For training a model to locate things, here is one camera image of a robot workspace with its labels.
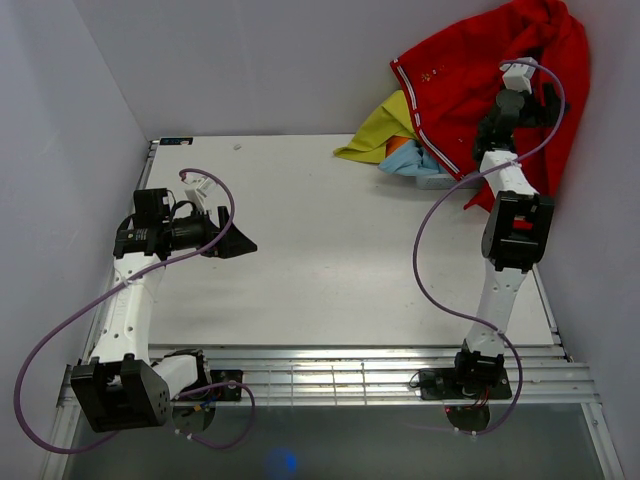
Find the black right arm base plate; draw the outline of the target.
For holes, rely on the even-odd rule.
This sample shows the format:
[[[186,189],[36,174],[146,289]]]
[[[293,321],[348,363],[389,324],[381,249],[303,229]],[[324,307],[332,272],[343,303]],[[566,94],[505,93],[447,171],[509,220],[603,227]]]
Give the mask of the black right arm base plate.
[[[423,400],[509,400],[512,390],[505,372],[491,383],[486,379],[459,377],[454,368],[421,369],[417,388]]]

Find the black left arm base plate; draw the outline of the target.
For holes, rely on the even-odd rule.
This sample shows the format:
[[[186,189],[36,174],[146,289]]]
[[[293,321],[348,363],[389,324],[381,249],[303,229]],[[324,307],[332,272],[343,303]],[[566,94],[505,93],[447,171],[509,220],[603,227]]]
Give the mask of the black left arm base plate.
[[[211,370],[212,383],[223,383],[223,386],[215,387],[204,394],[204,400],[208,402],[236,402],[242,398],[243,389],[238,387],[243,382],[244,372],[239,369]]]

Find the red trousers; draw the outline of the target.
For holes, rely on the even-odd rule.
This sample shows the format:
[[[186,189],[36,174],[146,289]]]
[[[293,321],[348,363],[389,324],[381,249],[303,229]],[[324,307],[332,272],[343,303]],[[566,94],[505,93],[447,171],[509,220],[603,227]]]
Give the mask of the red trousers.
[[[585,27],[562,1],[511,1],[462,20],[411,48],[390,67],[404,92],[414,132],[456,180],[476,171],[472,146],[479,122],[503,85],[503,60],[531,57],[548,68],[533,77],[535,97],[555,78],[569,106],[554,138],[549,128],[519,128],[518,153],[531,185],[556,195],[578,132],[590,89]]]

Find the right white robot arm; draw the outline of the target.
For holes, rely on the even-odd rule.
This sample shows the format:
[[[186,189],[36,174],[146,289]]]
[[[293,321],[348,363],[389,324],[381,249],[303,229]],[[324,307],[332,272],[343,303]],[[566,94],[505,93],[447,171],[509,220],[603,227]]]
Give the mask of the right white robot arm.
[[[476,316],[456,355],[451,382],[464,397],[488,399],[506,388],[506,333],[516,296],[527,275],[543,257],[554,213],[554,201],[526,179],[516,161],[515,130],[553,127],[565,111],[554,87],[545,83],[538,100],[527,90],[502,88],[478,125],[473,158],[494,195],[481,253],[485,281]]]

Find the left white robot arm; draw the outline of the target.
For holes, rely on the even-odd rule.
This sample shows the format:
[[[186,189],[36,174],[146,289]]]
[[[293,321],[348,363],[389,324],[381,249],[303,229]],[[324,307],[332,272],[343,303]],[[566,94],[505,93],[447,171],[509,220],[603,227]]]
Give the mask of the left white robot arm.
[[[88,363],[73,368],[70,384],[89,425],[97,433],[162,426],[172,400],[210,399],[212,376],[199,350],[178,350],[160,361],[149,357],[149,331],[168,260],[193,250],[230,259],[257,250],[230,220],[227,207],[211,210],[214,183],[204,178],[171,201],[166,188],[133,195],[134,211],[116,230],[114,280],[117,293]]]

